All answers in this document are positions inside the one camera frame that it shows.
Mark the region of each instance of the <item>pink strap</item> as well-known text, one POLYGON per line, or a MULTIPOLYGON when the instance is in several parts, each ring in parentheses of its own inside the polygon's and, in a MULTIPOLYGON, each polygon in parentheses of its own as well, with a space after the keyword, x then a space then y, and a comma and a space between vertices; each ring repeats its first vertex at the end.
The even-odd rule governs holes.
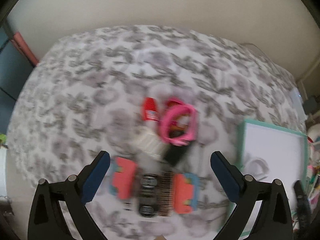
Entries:
POLYGON ((189 104, 175 105, 170 107, 165 113, 165 116, 162 118, 160 127, 159 127, 159 133, 160 133, 160 137, 164 142, 171 143, 176 146, 183 146, 183 145, 188 145, 190 141, 193 141, 196 139, 196 126, 197 126, 196 109, 189 104), (172 120, 174 120, 176 117, 182 114, 190 114, 190 123, 189 123, 188 130, 185 134, 181 136, 170 138, 169 130, 170 130, 172 120))

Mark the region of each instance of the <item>green object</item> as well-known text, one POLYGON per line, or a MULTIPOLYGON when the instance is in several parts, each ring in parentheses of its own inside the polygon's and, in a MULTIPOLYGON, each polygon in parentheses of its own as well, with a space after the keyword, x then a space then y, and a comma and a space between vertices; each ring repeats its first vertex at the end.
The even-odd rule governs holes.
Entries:
POLYGON ((315 177, 316 177, 316 176, 312 176, 312 177, 311 177, 310 184, 313 184, 313 183, 315 182, 315 177))
POLYGON ((7 137, 5 134, 0 134, 0 141, 1 143, 5 144, 5 141, 7 140, 7 137))
MULTIPOLYGON (((299 135, 301 137, 303 137, 303 142, 304 142, 304 169, 303 169, 303 173, 302 173, 302 178, 301 178, 301 183, 302 183, 302 187, 304 188, 305 186, 305 182, 306 182, 306 176, 307 176, 307 166, 308 166, 308 137, 307 135, 301 133, 301 132, 297 132, 288 128, 284 128, 278 125, 274 125, 274 124, 270 124, 270 123, 265 123, 265 122, 260 122, 257 120, 251 120, 251 119, 246 119, 244 120, 239 126, 238 126, 238 136, 237 136, 237 160, 236 160, 236 164, 235 166, 239 169, 239 171, 243 171, 243 155, 244 155, 244 142, 245 142, 245 135, 246 135, 246 126, 247 124, 254 124, 254 125, 259 125, 259 126, 263 126, 263 127, 268 127, 268 128, 272 128, 272 129, 276 129, 276 130, 280 130, 280 131, 284 131, 284 132, 288 132, 288 133, 292 133, 292 134, 296 134, 299 135)), ((231 215, 231 212, 234 208, 235 204, 232 203, 229 206, 229 210, 227 212, 228 216, 227 218, 229 218, 229 216, 231 215)), ((250 234, 250 231, 245 231, 242 232, 241 237, 242 236, 247 236, 250 234)))

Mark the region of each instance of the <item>floral bedsheet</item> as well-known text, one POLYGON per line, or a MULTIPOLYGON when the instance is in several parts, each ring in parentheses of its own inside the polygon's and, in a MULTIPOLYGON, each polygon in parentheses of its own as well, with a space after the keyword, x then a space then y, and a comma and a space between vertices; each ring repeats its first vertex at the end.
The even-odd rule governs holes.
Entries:
POLYGON ((305 132, 288 94, 294 86, 289 72, 222 38, 164 26, 101 28, 62 38, 44 56, 19 96, 8 146, 32 187, 40 178, 65 180, 100 150, 135 159, 128 140, 143 124, 142 100, 161 106, 177 96, 199 111, 197 143, 178 167, 200 177, 197 211, 144 219, 108 192, 109 172, 86 207, 109 239, 211 240, 229 205, 208 165, 211 153, 234 162, 244 118, 305 132))

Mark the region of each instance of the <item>gray leaf pattern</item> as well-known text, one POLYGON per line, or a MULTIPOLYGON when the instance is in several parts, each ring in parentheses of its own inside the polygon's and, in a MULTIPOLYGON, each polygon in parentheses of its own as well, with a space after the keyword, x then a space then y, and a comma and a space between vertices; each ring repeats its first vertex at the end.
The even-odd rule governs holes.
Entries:
MULTIPOLYGON (((166 26, 101 28, 62 38, 43 57, 17 100, 8 146, 32 187, 40 178, 62 181, 100 150, 136 160, 130 138, 143 125, 145 97, 185 100, 198 110, 201 127, 180 171, 200 178, 198 211, 141 221, 108 192, 109 173, 86 206, 111 239, 209 239, 228 201, 205 163, 214 150, 235 157, 236 128, 244 118, 305 132, 288 96, 294 86, 289 72, 223 38, 166 26)), ((66 221, 79 238, 71 218, 66 221)))

